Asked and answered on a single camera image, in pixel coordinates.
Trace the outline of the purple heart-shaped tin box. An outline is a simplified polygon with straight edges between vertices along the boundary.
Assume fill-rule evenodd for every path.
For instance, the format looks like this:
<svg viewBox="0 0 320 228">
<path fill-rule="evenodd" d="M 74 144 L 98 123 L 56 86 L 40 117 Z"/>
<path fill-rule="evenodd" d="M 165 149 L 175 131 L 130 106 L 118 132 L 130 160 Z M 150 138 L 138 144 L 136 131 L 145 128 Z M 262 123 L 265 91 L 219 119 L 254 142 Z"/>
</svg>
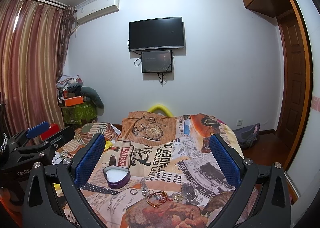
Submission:
<svg viewBox="0 0 320 228">
<path fill-rule="evenodd" d="M 129 169 L 119 166 L 107 166 L 103 169 L 103 174 L 111 189 L 120 189 L 130 180 L 131 174 Z"/>
</svg>

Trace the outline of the red book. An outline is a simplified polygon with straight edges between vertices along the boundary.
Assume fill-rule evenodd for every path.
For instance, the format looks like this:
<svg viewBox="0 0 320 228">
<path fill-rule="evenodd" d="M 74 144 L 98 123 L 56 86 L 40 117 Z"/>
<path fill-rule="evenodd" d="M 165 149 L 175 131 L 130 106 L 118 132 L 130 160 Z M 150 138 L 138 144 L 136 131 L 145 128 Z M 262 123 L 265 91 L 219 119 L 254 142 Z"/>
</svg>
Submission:
<svg viewBox="0 0 320 228">
<path fill-rule="evenodd" d="M 60 131 L 58 124 L 51 123 L 49 129 L 40 135 L 42 141 L 46 141 L 48 138 Z"/>
</svg>

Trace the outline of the green patterned storage box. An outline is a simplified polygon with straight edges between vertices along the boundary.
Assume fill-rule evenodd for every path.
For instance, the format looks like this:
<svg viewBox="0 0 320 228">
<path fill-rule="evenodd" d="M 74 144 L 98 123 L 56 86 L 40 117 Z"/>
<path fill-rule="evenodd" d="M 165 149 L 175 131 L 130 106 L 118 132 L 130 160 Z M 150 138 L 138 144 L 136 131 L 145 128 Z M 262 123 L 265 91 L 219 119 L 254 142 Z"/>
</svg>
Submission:
<svg viewBox="0 0 320 228">
<path fill-rule="evenodd" d="M 97 117 L 97 110 L 92 103 L 84 102 L 70 107 L 62 107 L 64 123 L 84 125 Z"/>
</svg>

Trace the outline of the orange box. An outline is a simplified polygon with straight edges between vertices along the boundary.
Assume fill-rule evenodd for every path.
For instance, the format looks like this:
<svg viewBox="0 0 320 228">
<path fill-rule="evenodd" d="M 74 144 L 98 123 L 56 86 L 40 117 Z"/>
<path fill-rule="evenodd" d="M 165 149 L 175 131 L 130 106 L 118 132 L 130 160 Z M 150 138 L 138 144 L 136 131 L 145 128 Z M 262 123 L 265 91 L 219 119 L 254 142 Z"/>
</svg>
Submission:
<svg viewBox="0 0 320 228">
<path fill-rule="evenodd" d="M 84 103 L 84 99 L 81 96 L 71 97 L 67 99 L 62 98 L 61 101 L 64 107 L 70 107 Z"/>
</svg>

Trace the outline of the grey pillow on pile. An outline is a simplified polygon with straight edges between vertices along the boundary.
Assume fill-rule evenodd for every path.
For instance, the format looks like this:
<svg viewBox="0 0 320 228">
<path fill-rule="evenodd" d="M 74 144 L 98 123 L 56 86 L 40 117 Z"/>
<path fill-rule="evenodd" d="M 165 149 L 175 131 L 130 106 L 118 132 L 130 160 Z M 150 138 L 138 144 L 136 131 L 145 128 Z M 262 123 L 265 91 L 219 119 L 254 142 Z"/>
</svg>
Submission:
<svg viewBox="0 0 320 228">
<path fill-rule="evenodd" d="M 97 108 L 104 109 L 104 104 L 95 89 L 91 87 L 81 87 L 80 95 L 89 98 Z"/>
</svg>

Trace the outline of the newspaper print bed cover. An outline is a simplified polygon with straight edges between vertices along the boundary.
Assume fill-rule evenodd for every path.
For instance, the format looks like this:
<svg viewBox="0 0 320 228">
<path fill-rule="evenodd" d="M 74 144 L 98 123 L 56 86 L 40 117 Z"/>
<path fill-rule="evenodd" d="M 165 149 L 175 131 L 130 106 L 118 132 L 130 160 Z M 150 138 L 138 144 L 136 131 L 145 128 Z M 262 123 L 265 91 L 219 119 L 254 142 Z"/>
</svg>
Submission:
<svg viewBox="0 0 320 228">
<path fill-rule="evenodd" d="M 72 158 L 97 133 L 120 150 L 102 153 L 81 192 L 107 227 L 207 227 L 234 192 L 209 149 L 209 138 L 219 134 L 229 147 L 241 148 L 234 132 L 212 115 L 131 112 L 121 130 L 110 123 L 88 123 L 53 162 Z M 107 166 L 129 169 L 129 182 L 109 188 L 103 174 Z M 142 180 L 148 198 L 142 196 Z"/>
</svg>

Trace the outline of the dark bag on floor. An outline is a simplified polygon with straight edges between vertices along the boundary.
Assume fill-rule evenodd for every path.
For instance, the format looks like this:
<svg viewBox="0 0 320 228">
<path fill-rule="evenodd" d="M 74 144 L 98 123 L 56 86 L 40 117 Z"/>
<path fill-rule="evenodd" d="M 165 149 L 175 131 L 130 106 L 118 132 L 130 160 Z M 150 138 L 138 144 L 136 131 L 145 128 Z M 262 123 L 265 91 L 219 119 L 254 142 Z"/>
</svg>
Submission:
<svg viewBox="0 0 320 228">
<path fill-rule="evenodd" d="M 257 140 L 260 130 L 260 124 L 246 126 L 233 130 L 239 146 L 242 149 L 249 149 L 253 146 L 253 143 Z"/>
</svg>

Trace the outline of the yellow round object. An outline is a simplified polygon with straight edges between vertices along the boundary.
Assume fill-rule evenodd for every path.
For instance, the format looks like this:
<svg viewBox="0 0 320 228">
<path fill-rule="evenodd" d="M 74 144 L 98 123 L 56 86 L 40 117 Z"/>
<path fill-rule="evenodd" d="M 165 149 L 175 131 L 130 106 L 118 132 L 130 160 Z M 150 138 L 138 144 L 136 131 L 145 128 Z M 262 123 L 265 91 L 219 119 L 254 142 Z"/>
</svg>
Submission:
<svg viewBox="0 0 320 228">
<path fill-rule="evenodd" d="M 167 117 L 174 117 L 172 112 L 166 106 L 164 106 L 162 104 L 156 104 L 148 109 L 148 112 L 150 112 L 150 113 L 155 113 L 157 111 L 162 112 Z"/>
</svg>

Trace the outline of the striped pink curtain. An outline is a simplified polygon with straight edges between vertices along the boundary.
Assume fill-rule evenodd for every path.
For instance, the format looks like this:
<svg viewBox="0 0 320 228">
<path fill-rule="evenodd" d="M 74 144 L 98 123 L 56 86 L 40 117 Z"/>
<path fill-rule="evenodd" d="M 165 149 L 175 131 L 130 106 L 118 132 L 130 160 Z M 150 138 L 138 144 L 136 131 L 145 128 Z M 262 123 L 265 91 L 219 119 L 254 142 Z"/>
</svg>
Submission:
<svg viewBox="0 0 320 228">
<path fill-rule="evenodd" d="M 56 83 L 74 11 L 35 0 L 1 0 L 1 96 L 10 130 L 43 121 L 64 127 Z"/>
</svg>

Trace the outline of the brown wooden door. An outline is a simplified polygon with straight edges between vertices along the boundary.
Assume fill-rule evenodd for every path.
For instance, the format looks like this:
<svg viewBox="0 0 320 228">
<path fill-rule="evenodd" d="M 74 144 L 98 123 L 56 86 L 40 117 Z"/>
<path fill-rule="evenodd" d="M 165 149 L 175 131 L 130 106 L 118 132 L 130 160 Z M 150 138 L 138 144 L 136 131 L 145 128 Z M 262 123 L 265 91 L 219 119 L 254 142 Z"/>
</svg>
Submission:
<svg viewBox="0 0 320 228">
<path fill-rule="evenodd" d="M 311 95 L 310 52 L 300 16 L 289 10 L 277 17 L 284 56 L 284 92 L 277 136 L 289 149 L 289 169 L 300 147 Z"/>
</svg>

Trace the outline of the white air conditioner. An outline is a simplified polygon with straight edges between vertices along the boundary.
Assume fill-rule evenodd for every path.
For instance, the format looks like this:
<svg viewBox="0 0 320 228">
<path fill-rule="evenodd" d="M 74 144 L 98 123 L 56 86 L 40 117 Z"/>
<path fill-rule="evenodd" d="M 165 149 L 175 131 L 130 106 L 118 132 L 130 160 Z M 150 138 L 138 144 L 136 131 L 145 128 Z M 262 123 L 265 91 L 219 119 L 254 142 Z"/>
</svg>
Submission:
<svg viewBox="0 0 320 228">
<path fill-rule="evenodd" d="M 120 0 L 95 0 L 77 8 L 77 24 L 84 24 L 96 18 L 119 11 Z"/>
</svg>

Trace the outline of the white wall socket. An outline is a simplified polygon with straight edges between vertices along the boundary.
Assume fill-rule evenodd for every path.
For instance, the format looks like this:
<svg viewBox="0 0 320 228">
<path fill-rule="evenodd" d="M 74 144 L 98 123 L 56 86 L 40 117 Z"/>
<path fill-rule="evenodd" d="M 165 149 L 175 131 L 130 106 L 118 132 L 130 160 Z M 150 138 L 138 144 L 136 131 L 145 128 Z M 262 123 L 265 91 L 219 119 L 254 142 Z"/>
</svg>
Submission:
<svg viewBox="0 0 320 228">
<path fill-rule="evenodd" d="M 243 122 L 242 119 L 238 119 L 237 122 L 236 122 L 236 125 L 237 125 L 237 126 L 241 126 L 241 125 L 242 125 L 242 122 Z"/>
</svg>

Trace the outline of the small black wall monitor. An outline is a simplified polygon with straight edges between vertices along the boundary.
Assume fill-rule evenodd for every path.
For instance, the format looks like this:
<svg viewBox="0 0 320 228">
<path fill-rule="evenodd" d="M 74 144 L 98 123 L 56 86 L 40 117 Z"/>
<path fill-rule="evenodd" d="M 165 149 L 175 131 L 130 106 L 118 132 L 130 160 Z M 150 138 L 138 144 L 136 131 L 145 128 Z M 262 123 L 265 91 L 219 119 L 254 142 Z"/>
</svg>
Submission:
<svg viewBox="0 0 320 228">
<path fill-rule="evenodd" d="M 153 50 L 142 52 L 142 73 L 171 73 L 173 55 L 171 50 Z"/>
</svg>

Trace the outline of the black wall television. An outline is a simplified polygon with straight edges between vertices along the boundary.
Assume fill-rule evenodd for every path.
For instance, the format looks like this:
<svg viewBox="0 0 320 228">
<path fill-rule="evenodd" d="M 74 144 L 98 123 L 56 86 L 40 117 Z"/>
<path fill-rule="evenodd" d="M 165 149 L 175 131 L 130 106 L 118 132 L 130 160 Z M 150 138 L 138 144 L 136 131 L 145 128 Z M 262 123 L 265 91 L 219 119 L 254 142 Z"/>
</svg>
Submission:
<svg viewBox="0 0 320 228">
<path fill-rule="evenodd" d="M 129 51 L 184 46 L 182 17 L 154 18 L 129 23 Z"/>
</svg>

